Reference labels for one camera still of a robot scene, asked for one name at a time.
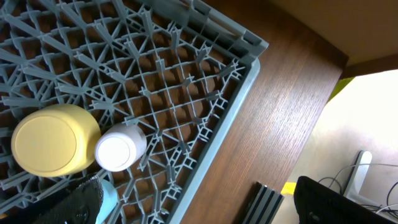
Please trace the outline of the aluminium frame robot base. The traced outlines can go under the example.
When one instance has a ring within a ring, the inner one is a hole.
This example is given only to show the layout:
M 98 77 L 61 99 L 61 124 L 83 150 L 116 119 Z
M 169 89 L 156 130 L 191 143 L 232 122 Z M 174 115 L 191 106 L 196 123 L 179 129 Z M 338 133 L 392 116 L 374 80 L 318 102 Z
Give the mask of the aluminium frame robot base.
M 284 196 L 267 185 L 261 188 L 243 220 L 243 224 L 271 224 Z

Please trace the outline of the pink plastic cup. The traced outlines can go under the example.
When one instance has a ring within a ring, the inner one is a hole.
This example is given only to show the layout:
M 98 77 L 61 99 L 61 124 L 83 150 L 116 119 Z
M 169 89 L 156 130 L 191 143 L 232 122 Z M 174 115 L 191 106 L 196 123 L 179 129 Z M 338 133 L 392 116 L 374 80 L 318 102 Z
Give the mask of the pink plastic cup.
M 95 159 L 103 169 L 119 172 L 132 166 L 146 149 L 147 139 L 139 126 L 119 123 L 100 137 L 95 146 Z

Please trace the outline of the grey dishwasher rack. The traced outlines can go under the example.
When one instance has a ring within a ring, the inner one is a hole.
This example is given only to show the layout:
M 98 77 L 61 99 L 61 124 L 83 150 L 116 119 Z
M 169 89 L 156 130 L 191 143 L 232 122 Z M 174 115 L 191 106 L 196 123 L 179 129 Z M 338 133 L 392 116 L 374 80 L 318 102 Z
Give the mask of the grey dishwasher rack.
M 95 174 L 118 191 L 108 223 L 179 223 L 259 70 L 265 40 L 202 1 L 1 2 L 1 212 Z M 146 153 L 111 172 L 38 177 L 12 156 L 27 115 L 54 104 L 102 131 L 139 126 Z

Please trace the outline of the yellow plastic bowl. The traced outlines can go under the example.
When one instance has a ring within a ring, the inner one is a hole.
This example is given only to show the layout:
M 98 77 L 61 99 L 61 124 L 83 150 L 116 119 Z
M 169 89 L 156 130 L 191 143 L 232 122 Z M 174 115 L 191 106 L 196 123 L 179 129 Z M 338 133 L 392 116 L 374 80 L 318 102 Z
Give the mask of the yellow plastic bowl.
M 16 126 L 11 150 L 27 172 L 57 177 L 89 167 L 100 137 L 99 124 L 87 110 L 77 105 L 52 105 L 28 115 Z

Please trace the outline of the light blue plastic cup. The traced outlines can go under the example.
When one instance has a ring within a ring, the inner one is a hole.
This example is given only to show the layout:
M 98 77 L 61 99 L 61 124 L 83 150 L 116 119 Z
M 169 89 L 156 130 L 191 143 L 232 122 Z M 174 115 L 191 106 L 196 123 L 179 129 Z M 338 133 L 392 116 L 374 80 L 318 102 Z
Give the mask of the light blue plastic cup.
M 96 224 L 103 223 L 118 203 L 118 193 L 114 186 L 107 180 L 101 180 L 103 189 L 103 202 L 99 214 L 96 218 Z

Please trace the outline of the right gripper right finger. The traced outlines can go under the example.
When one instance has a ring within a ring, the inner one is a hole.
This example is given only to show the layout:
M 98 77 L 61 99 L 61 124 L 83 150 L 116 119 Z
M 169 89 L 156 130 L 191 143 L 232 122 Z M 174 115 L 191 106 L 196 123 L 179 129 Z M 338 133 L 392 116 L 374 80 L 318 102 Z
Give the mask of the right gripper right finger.
M 300 224 L 392 223 L 307 176 L 297 180 L 294 204 Z

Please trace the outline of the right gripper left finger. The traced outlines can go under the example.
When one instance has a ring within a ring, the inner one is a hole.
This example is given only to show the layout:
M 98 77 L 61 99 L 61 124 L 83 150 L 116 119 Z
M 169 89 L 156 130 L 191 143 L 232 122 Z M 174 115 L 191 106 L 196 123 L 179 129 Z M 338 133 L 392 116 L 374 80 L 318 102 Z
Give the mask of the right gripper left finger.
M 103 203 L 100 179 L 91 175 L 1 219 L 3 224 L 95 224 Z

